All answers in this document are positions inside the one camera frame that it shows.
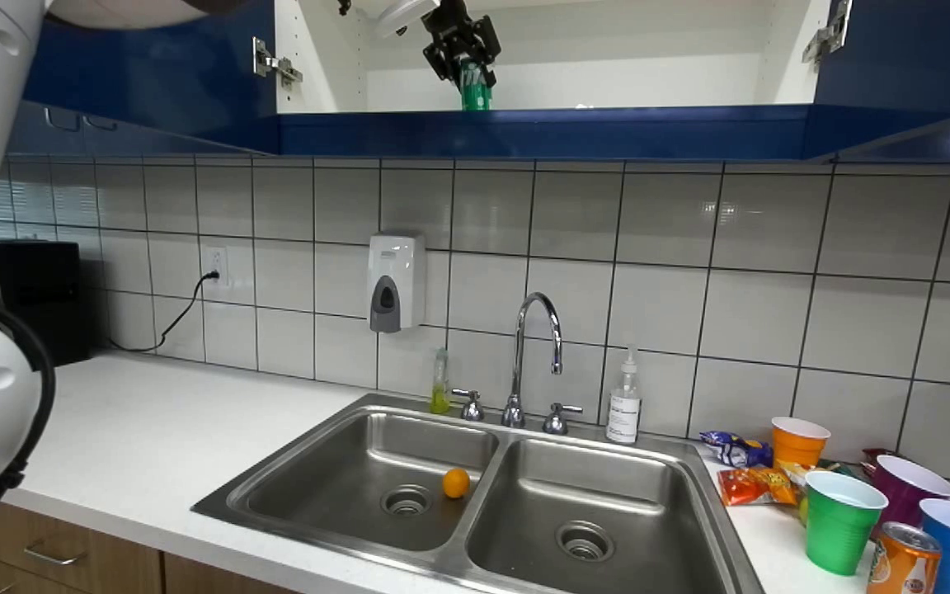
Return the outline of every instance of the purple cup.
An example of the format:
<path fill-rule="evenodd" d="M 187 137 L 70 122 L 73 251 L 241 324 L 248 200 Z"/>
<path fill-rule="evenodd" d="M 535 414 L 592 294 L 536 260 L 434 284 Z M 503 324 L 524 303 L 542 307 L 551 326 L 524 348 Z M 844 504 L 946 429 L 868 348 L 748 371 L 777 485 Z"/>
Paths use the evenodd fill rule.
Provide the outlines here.
<path fill-rule="evenodd" d="M 950 498 L 950 482 L 941 478 L 937 473 L 897 460 L 897 457 L 877 457 L 877 469 L 872 473 L 872 485 L 890 498 L 890 504 L 882 514 L 884 520 L 902 520 L 902 524 L 921 524 L 923 498 Z"/>

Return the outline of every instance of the wall-mounted soap dispenser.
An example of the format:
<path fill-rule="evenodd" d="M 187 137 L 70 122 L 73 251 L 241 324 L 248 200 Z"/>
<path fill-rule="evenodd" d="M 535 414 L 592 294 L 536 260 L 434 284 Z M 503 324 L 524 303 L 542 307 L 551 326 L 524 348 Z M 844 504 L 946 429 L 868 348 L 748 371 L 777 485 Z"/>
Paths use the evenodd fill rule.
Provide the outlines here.
<path fill-rule="evenodd" d="M 398 332 L 423 324 L 429 260 L 416 234 L 368 241 L 368 329 Z"/>

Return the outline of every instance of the orange fruit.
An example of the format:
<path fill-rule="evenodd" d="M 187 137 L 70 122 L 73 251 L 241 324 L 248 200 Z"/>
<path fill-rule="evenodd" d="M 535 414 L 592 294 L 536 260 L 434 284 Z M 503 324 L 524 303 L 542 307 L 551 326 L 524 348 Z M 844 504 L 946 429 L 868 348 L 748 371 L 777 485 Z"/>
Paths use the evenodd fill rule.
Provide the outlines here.
<path fill-rule="evenodd" d="M 465 469 L 448 469 L 448 473 L 441 474 L 441 496 L 445 496 L 445 498 L 468 498 L 468 492 L 471 492 L 471 478 L 468 478 Z"/>

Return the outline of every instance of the double sink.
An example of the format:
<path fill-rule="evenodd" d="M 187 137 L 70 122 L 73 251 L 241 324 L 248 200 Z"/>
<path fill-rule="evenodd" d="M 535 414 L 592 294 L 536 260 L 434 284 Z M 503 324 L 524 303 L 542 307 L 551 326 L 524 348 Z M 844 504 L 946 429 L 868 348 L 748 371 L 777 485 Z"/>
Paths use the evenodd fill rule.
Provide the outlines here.
<path fill-rule="evenodd" d="M 445 469 L 471 496 L 437 492 Z M 194 512 L 471 591 L 761 591 L 686 441 L 611 447 L 367 395 Z"/>

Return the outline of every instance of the drain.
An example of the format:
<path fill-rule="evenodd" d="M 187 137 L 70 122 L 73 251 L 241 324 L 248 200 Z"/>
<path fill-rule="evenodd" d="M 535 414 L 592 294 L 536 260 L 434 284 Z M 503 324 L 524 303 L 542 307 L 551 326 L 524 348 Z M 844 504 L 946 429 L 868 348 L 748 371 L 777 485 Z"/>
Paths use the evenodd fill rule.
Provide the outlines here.
<path fill-rule="evenodd" d="M 382 498 L 382 509 L 386 514 L 391 517 L 416 517 L 429 509 L 429 498 L 426 498 L 426 490 L 423 485 L 401 485 L 401 490 L 391 490 L 386 498 Z"/>
<path fill-rule="evenodd" d="M 571 520 L 559 528 L 556 544 L 581 561 L 606 561 L 614 556 L 611 536 L 592 520 Z"/>

